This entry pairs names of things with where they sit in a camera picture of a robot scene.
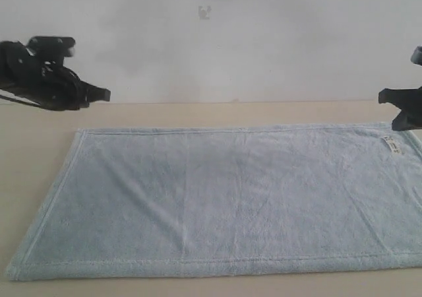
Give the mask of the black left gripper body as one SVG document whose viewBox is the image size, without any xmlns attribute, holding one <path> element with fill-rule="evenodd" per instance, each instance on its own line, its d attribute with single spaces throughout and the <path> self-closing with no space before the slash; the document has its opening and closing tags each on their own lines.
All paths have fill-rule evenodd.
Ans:
<svg viewBox="0 0 422 297">
<path fill-rule="evenodd" d="M 64 58 L 46 61 L 19 41 L 1 42 L 1 90 L 15 95 L 3 100 L 49 111 L 77 111 L 111 99 L 110 90 L 80 79 Z"/>
</svg>

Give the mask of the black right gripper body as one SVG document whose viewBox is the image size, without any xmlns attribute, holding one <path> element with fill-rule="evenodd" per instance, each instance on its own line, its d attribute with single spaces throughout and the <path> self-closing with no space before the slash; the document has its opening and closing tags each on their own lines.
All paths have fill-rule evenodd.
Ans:
<svg viewBox="0 0 422 297">
<path fill-rule="evenodd" d="M 413 89 L 385 88 L 378 94 L 379 104 L 392 104 L 401 111 L 421 117 L 421 87 Z"/>
</svg>

